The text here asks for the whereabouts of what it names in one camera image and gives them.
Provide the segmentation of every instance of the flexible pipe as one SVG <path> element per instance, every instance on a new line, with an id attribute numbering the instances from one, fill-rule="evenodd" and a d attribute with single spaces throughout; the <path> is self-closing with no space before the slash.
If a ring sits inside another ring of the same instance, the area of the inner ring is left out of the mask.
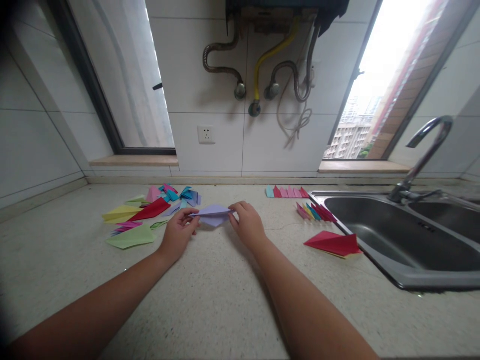
<path id="1" fill-rule="evenodd" d="M 290 43 L 294 40 L 295 36 L 299 32 L 300 28 L 300 17 L 296 16 L 293 19 L 293 27 L 291 29 L 290 35 L 286 37 L 285 40 L 280 42 L 277 46 L 271 48 L 268 50 L 266 53 L 264 53 L 256 62 L 255 65 L 255 75 L 254 75 L 254 83 L 255 83 L 255 100 L 260 101 L 260 91 L 259 91 L 259 74 L 260 74 L 260 66 L 262 63 L 270 58 L 271 56 L 275 55 L 278 53 L 280 50 L 286 48 Z"/>
<path id="2" fill-rule="evenodd" d="M 209 66 L 209 54 L 213 51 L 230 51 L 233 50 L 237 47 L 237 44 L 239 43 L 240 39 L 240 26 L 238 19 L 234 19 L 234 27 L 235 27 L 235 33 L 233 35 L 233 41 L 229 43 L 212 43 L 210 45 L 207 45 L 205 50 L 203 51 L 203 67 L 205 68 L 206 71 L 209 73 L 214 73 L 214 74 L 220 74 L 220 73 L 225 73 L 225 74 L 232 74 L 233 76 L 236 77 L 237 79 L 237 84 L 242 83 L 242 75 L 235 70 L 234 68 L 231 67 L 225 67 L 225 66 L 218 66 L 218 67 L 213 67 Z"/>
<path id="3" fill-rule="evenodd" d="M 320 33 L 320 22 L 316 21 L 315 22 L 315 30 L 313 31 L 313 36 L 311 37 L 310 41 L 310 48 L 308 49 L 308 56 L 306 60 L 306 77 L 305 77 L 305 82 L 306 82 L 306 92 L 305 95 L 302 97 L 300 95 L 300 84 L 299 84 L 299 70 L 297 68 L 297 65 L 293 61 L 284 61 L 279 63 L 275 68 L 273 69 L 273 72 L 271 73 L 271 80 L 270 80 L 270 86 L 272 86 L 274 83 L 276 83 L 276 76 L 277 72 L 282 69 L 282 68 L 290 68 L 293 72 L 293 88 L 295 90 L 295 97 L 296 100 L 299 103 L 304 103 L 307 101 L 307 99 L 310 96 L 310 91 L 312 90 L 312 81 L 311 81 L 311 75 L 312 75 L 312 58 L 314 55 L 314 49 L 315 49 L 315 44 L 317 43 L 317 39 L 319 37 Z"/>

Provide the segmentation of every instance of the metal hose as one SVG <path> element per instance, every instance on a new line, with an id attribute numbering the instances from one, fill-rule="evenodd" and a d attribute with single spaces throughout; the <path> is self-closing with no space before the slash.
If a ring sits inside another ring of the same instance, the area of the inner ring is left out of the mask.
<path id="1" fill-rule="evenodd" d="M 300 84 L 299 84 L 299 70 L 297 68 L 297 65 L 293 61 L 284 61 L 279 63 L 275 68 L 273 69 L 273 72 L 271 73 L 271 80 L 270 80 L 270 86 L 267 88 L 267 92 L 271 91 L 273 88 L 273 85 L 277 83 L 276 76 L 277 72 L 282 69 L 282 68 L 290 68 L 293 71 L 293 88 L 295 90 L 295 97 L 296 100 L 299 103 L 304 103 L 307 101 L 307 99 L 310 96 L 310 91 L 312 90 L 312 82 L 311 82 L 311 74 L 312 74 L 312 57 L 314 55 L 314 49 L 315 49 L 315 44 L 317 43 L 317 39 L 319 37 L 320 33 L 320 22 L 316 21 L 315 22 L 315 30 L 313 31 L 313 36 L 311 37 L 310 41 L 310 47 L 308 49 L 308 57 L 306 60 L 306 77 L 305 77 L 305 82 L 306 82 L 306 92 L 305 95 L 302 97 L 300 95 Z M 273 99 L 277 94 L 271 94 L 268 96 L 269 100 Z"/>
<path id="2" fill-rule="evenodd" d="M 225 66 L 218 66 L 218 67 L 213 67 L 209 66 L 209 54 L 213 51 L 230 51 L 233 50 L 237 47 L 237 44 L 239 43 L 240 39 L 240 29 L 239 29 L 239 22 L 235 18 L 234 19 L 234 26 L 235 26 L 235 33 L 233 36 L 233 41 L 229 43 L 213 43 L 208 45 L 205 50 L 203 51 L 203 67 L 205 68 L 206 71 L 209 73 L 214 73 L 214 74 L 232 74 L 233 76 L 236 77 L 237 79 L 237 84 L 244 83 L 242 80 L 242 75 L 235 70 L 234 68 L 231 67 L 225 67 Z"/>

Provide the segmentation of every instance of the speckled countertop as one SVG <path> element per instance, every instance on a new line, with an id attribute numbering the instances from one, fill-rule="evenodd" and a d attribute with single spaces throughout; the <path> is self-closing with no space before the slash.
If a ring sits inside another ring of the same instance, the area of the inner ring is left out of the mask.
<path id="1" fill-rule="evenodd" d="M 381 357 L 480 356 L 480 291 L 419 296 L 396 288 L 364 255 L 342 260 L 304 246 L 322 230 L 340 232 L 332 224 L 304 221 L 296 213 L 295 199 L 267 198 L 263 185 L 194 189 L 203 196 L 201 207 L 240 200 L 254 205 L 271 240 Z M 105 242 L 115 226 L 104 224 L 101 214 L 147 191 L 146 185 L 88 185 L 0 224 L 2 307 L 9 340 L 158 248 L 164 227 L 156 230 L 153 244 L 120 250 Z M 103 357 L 285 359 L 288 353 L 258 269 L 225 223 L 198 232 Z"/>

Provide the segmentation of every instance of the yellow gas hose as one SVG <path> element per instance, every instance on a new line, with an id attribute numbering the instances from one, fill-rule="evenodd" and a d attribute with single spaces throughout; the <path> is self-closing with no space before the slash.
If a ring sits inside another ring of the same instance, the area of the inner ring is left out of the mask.
<path id="1" fill-rule="evenodd" d="M 255 82 L 255 100 L 260 100 L 260 91 L 259 91 L 259 73 L 260 73 L 260 66 L 262 63 L 268 59 L 269 57 L 275 55 L 278 53 L 280 50 L 286 48 L 290 43 L 294 40 L 295 36 L 299 32 L 300 28 L 300 16 L 295 16 L 293 19 L 293 27 L 291 29 L 290 35 L 287 36 L 285 40 L 283 40 L 281 43 L 279 43 L 277 46 L 271 48 L 268 50 L 266 53 L 264 53 L 260 59 L 256 62 L 255 65 L 255 76 L 254 76 L 254 82 Z"/>

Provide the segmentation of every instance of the person's left hand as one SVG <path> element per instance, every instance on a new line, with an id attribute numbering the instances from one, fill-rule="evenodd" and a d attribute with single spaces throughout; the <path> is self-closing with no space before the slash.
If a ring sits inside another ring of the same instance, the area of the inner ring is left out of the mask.
<path id="1" fill-rule="evenodd" d="M 192 235 L 196 235 L 200 226 L 200 216 L 189 216 L 200 210 L 195 208 L 180 209 L 166 225 L 165 235 L 157 252 L 173 265 L 184 254 Z"/>

